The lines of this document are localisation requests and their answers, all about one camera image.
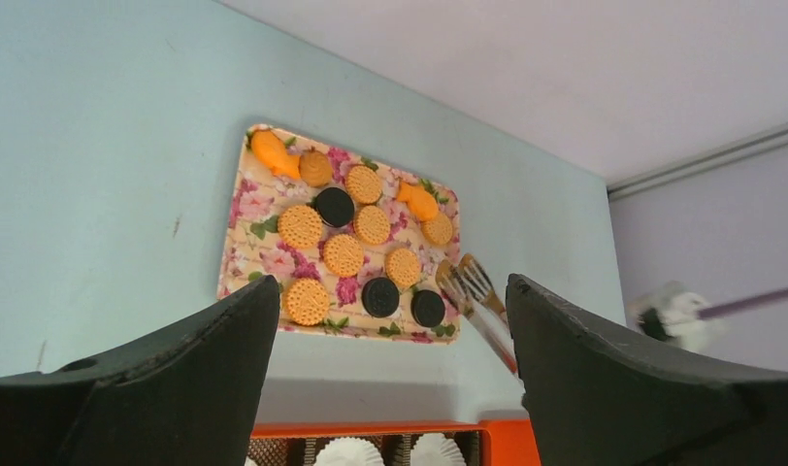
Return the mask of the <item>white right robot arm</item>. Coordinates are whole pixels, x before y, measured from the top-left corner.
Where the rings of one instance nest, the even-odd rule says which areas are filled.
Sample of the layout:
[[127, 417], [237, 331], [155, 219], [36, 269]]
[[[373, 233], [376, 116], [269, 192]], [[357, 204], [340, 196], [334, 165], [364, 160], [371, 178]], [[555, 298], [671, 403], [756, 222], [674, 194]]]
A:
[[788, 465], [788, 372], [700, 354], [740, 303], [667, 288], [631, 329], [513, 274], [506, 305], [543, 464]]

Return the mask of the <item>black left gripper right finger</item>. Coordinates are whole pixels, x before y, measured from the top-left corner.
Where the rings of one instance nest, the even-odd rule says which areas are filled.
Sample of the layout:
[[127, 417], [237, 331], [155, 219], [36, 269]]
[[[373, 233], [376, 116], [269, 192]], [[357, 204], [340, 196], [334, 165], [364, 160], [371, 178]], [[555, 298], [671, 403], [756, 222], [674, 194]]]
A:
[[545, 465], [788, 465], [788, 372], [679, 349], [526, 276], [509, 330]]

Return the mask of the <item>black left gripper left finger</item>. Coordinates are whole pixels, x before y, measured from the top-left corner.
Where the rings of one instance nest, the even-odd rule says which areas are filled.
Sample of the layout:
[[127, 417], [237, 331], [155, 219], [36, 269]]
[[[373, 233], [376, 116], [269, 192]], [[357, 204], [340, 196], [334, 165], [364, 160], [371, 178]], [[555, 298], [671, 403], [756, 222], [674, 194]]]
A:
[[267, 276], [137, 340], [0, 378], [0, 465], [241, 465], [279, 323]]

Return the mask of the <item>metal tongs white handle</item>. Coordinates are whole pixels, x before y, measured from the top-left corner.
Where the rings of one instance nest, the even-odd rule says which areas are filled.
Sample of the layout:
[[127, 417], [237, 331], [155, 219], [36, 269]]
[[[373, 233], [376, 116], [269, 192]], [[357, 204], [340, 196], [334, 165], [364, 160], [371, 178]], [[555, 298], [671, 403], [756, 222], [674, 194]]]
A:
[[501, 340], [500, 333], [493, 329], [475, 308], [475, 303], [478, 303], [488, 315], [499, 320], [505, 331], [509, 333], [506, 307], [478, 260], [470, 253], [464, 254], [458, 265], [453, 265], [448, 259], [444, 259], [437, 267], [435, 280], [451, 305], [477, 331], [509, 372], [518, 379], [518, 365], [513, 349]]

